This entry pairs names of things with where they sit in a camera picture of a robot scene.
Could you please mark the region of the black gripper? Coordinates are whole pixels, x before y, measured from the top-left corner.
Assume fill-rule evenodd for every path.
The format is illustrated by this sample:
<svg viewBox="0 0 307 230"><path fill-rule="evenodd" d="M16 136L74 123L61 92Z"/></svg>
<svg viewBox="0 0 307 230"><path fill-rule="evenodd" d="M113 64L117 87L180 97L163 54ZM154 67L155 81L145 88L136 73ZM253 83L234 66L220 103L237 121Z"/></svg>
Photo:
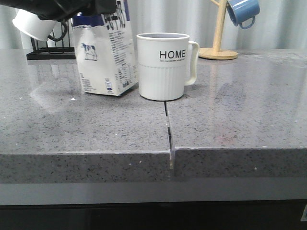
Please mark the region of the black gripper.
<svg viewBox="0 0 307 230"><path fill-rule="evenodd" d="M68 20L78 13L94 16L116 11L115 0L0 0L0 4L54 21Z"/></svg>

